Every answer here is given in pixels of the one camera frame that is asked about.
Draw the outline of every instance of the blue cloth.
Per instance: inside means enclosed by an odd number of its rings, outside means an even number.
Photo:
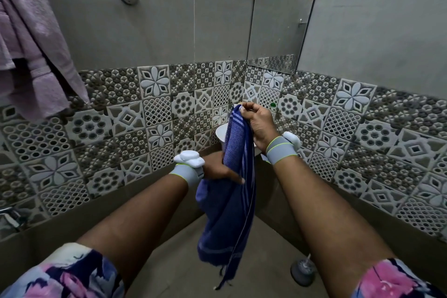
[[[208,223],[197,245],[201,261],[222,266],[222,285],[234,278],[247,244],[254,217],[253,133],[237,105],[229,118],[223,163],[245,179],[240,185],[230,179],[202,180],[196,200],[208,216]]]

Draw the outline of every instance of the mirror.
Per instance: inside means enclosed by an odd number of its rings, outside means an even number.
[[[314,0],[255,0],[248,64],[294,74]]]

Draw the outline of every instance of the faucet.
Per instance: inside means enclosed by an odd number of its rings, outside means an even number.
[[[0,209],[0,217],[1,216],[3,216],[8,224],[18,232],[21,231],[26,224],[26,217],[22,216],[20,212],[12,206]]]

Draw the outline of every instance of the person's right arm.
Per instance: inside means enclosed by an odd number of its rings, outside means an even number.
[[[279,136],[271,112],[254,103],[243,107],[255,144],[265,153]],[[288,156],[273,168],[331,297],[350,297],[369,268],[395,258],[365,219],[303,160]]]

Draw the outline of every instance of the floor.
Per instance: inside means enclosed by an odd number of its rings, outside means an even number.
[[[196,249],[206,221],[200,217],[154,250],[126,298],[328,296],[319,276],[308,288],[293,281],[290,265],[304,255],[257,217],[232,286],[214,291],[220,282],[219,269],[202,263]]]

